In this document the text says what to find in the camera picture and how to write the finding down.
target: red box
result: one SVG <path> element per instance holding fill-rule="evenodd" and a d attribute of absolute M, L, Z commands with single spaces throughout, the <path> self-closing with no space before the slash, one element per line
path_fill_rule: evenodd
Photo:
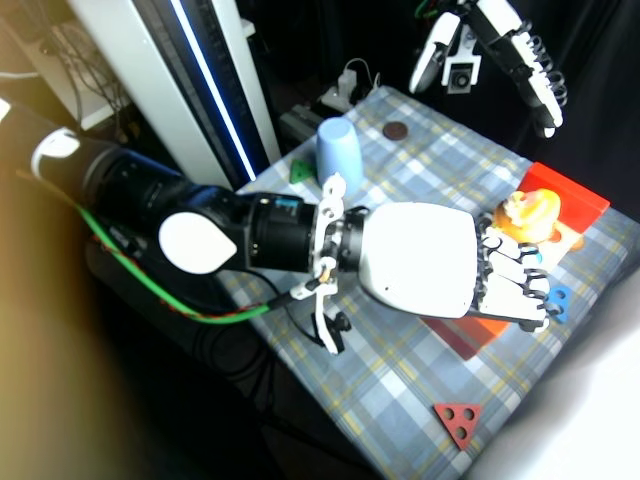
<path fill-rule="evenodd" d="M 553 190 L 560 196 L 562 204 L 558 220 L 578 233 L 584 233 L 611 205 L 582 185 L 536 162 L 525 174 L 518 190 L 526 193 L 540 188 Z"/>

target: blue cup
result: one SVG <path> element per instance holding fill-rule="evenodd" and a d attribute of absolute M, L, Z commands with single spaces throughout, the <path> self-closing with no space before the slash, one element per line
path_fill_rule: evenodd
<path fill-rule="evenodd" d="M 364 178 L 356 129 L 346 118 L 329 118 L 318 127 L 316 167 L 320 186 L 334 173 L 347 183 L 346 196 L 358 191 Z"/>

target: triangle with holes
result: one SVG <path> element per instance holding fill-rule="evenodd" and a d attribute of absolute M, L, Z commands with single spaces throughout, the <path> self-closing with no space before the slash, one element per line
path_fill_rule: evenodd
<path fill-rule="evenodd" d="M 467 448 L 482 413 L 482 405 L 436 403 L 433 408 L 458 448 Z"/>

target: table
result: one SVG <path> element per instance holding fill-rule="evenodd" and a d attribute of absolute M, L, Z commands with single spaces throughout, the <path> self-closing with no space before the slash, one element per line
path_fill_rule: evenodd
<path fill-rule="evenodd" d="M 379 88 L 346 117 L 356 126 L 366 176 L 347 207 L 421 201 L 475 215 L 513 192 L 530 165 L 391 88 Z M 383 125 L 392 120 L 409 127 L 406 139 L 394 142 L 382 135 Z M 289 193 L 316 203 L 321 190 L 315 180 L 288 183 L 292 159 L 312 159 L 314 141 L 301 145 L 241 191 Z M 446 235 L 446 227 L 434 225 L 434 235 Z M 534 335 L 511 325 L 467 362 L 417 316 L 371 300 L 354 275 L 340 277 L 340 293 L 329 301 L 329 313 L 342 310 L 353 325 L 343 335 L 346 351 L 339 356 L 304 338 L 283 311 L 252 322 L 384 476 L 458 478 L 498 433 L 623 264 L 636 258 L 639 238 L 640 225 L 609 209 L 586 233 L 585 248 L 566 256 L 552 272 L 552 286 L 561 283 L 573 292 L 569 321 L 552 322 L 547 331 Z M 305 278 L 263 273 L 282 290 Z M 220 278 L 241 305 L 272 295 L 258 279 L 229 272 Z M 309 329 L 312 309 L 311 301 L 290 307 Z M 436 416 L 433 405 L 439 402 L 483 406 L 466 451 L 457 449 Z"/>

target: blue block with holes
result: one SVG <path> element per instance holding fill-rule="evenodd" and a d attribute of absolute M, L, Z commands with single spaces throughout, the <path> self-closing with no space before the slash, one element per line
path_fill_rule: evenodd
<path fill-rule="evenodd" d="M 567 323 L 569 321 L 569 301 L 571 300 L 571 290 L 564 285 L 558 285 L 549 292 L 549 300 L 547 305 L 557 305 L 560 307 L 561 312 L 553 315 L 553 318 L 558 323 Z"/>

